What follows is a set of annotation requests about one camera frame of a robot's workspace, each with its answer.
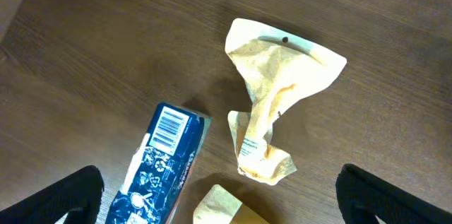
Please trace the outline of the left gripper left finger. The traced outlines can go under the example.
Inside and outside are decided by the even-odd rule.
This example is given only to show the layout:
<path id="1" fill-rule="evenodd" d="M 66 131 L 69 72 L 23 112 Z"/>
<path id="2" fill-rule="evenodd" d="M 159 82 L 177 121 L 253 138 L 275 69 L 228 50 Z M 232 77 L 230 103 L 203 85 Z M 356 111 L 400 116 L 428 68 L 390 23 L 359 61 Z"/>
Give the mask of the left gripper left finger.
<path id="1" fill-rule="evenodd" d="M 89 165 L 1 211 L 2 223 L 94 224 L 105 184 L 100 171 Z"/>

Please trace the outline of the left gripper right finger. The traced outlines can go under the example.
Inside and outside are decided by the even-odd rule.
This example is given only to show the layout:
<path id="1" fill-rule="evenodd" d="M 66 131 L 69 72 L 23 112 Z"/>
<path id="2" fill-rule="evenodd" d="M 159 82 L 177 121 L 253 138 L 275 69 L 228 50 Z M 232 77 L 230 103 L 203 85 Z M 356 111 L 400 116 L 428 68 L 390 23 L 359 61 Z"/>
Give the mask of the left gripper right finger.
<path id="1" fill-rule="evenodd" d="M 347 224 L 451 223 L 449 212 L 350 163 L 343 165 L 335 188 Z"/>

